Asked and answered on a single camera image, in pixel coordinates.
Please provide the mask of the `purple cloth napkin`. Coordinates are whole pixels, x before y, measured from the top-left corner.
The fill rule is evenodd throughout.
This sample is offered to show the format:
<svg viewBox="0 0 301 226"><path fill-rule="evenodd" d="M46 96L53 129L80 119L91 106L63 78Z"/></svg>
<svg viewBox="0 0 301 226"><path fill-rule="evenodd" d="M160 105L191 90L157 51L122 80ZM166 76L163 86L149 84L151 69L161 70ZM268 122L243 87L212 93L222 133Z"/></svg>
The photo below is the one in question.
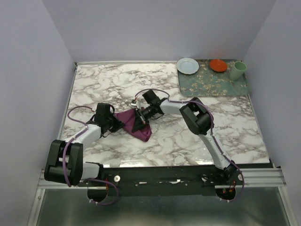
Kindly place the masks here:
<svg viewBox="0 0 301 226"><path fill-rule="evenodd" d="M150 125L147 125L136 132L132 131L135 123L135 109L129 109L120 113L115 113L114 116L124 123L123 130L128 134L143 142L147 142L150 139L152 134Z"/></svg>

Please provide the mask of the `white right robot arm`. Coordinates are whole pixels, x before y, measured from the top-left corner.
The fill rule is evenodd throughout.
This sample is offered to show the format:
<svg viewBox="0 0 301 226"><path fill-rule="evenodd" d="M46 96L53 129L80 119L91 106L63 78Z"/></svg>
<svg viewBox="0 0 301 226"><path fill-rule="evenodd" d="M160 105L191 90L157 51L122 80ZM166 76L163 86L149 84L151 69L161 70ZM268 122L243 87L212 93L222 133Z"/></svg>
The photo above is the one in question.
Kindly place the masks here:
<svg viewBox="0 0 301 226"><path fill-rule="evenodd" d="M145 109L136 107L132 132L145 128L149 125L149 119L156 114L180 115L189 130L201 138L209 151L217 170L217 181L223 185L232 181L237 171L237 165L222 150L219 139L214 135L214 118L209 109L197 97L189 101L173 101L169 99L169 95L167 98L159 98L154 91L155 89L144 89L135 94L133 103L142 93L149 106Z"/></svg>

